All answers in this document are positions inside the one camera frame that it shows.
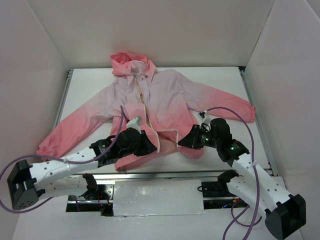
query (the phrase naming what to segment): jacket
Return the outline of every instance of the jacket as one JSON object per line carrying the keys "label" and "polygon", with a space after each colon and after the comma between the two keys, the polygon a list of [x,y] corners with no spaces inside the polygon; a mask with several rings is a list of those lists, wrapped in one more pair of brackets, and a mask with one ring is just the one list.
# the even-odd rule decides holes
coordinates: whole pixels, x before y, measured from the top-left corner
{"label": "jacket", "polygon": [[[113,118],[110,135],[119,128],[121,108],[129,119],[142,117],[141,129],[157,151],[146,156],[129,155],[117,161],[117,171],[137,168],[153,158],[180,151],[197,159],[203,149],[178,146],[193,124],[198,124],[190,110],[202,112],[212,107],[227,107],[246,122],[255,120],[255,107],[240,97],[193,82],[173,69],[156,72],[156,66],[140,54],[119,52],[111,55],[113,74],[118,78],[62,120],[39,145],[37,154],[62,157],[75,145]],[[209,114],[237,119],[231,112],[215,109]],[[126,129],[124,121],[121,130]]]}

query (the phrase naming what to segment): white zipper trim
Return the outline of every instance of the white zipper trim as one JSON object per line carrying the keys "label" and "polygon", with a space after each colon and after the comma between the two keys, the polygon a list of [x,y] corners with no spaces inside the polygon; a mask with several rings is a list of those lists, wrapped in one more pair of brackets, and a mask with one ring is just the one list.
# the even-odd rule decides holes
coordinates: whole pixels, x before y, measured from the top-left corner
{"label": "white zipper trim", "polygon": [[144,103],[142,103],[142,104],[143,104],[143,109],[144,109],[145,125],[147,125],[148,128],[150,128],[150,129],[152,129],[152,130],[154,131],[154,133],[155,133],[155,135],[156,135],[156,139],[157,139],[157,141],[158,141],[157,153],[160,153],[160,139],[159,139],[159,136],[158,136],[157,131],[155,131],[155,130],[153,129],[152,123],[151,123],[151,118],[150,118],[150,116],[149,116],[148,113],[147,113],[148,109],[147,109],[147,107],[146,107],[146,99],[145,99],[144,91],[143,91],[143,89],[142,89],[142,87],[141,87],[140,82],[138,81],[138,79],[136,79],[136,82],[137,82],[137,83],[139,84],[139,86],[140,86],[141,93],[142,93],[142,97],[143,97],[143,100],[144,100]]}
{"label": "white zipper trim", "polygon": [[175,147],[177,148],[178,147],[178,142],[179,142],[179,133],[178,133],[178,130],[175,129],[175,128],[172,128],[172,129],[163,129],[163,130],[159,130],[157,131],[158,133],[161,133],[161,132],[172,132],[172,131],[176,131],[176,136],[175,136]]}

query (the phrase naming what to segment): jacket collar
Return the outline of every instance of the jacket collar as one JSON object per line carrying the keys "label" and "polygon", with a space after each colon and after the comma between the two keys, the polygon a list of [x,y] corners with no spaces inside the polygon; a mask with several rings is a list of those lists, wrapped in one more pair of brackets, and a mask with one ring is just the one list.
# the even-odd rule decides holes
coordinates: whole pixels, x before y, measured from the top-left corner
{"label": "jacket collar", "polygon": [[118,52],[111,55],[110,58],[114,75],[126,76],[128,80],[133,80],[132,67],[135,65],[135,61],[141,61],[144,63],[142,71],[147,81],[151,82],[154,77],[156,66],[144,55]]}

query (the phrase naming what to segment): hood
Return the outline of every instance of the hood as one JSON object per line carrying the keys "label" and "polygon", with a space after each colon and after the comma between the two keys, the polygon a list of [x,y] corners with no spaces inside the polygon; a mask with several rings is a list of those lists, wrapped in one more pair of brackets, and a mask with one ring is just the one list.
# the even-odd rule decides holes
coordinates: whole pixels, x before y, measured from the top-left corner
{"label": "hood", "polygon": [[133,72],[143,73],[151,81],[156,71],[154,63],[145,55],[118,52],[110,56],[112,73],[117,76],[132,76]]}

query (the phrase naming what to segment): pink sleeve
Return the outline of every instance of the pink sleeve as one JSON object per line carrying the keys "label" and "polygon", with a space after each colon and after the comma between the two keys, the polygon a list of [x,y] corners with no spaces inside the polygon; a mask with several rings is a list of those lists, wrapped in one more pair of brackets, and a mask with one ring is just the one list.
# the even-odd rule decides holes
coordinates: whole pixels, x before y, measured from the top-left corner
{"label": "pink sleeve", "polygon": [[[189,109],[202,112],[213,107],[226,107],[234,110],[248,123],[255,121],[256,108],[251,106],[248,101],[228,92],[191,81],[181,73],[176,73],[176,80],[180,83],[181,93]],[[220,118],[239,120],[232,112],[224,109],[214,109],[208,113]]]}
{"label": "pink sleeve", "polygon": [[62,120],[40,143],[37,154],[62,157],[83,139],[98,129],[106,120],[121,116],[121,99],[116,94],[116,83],[97,95]]}

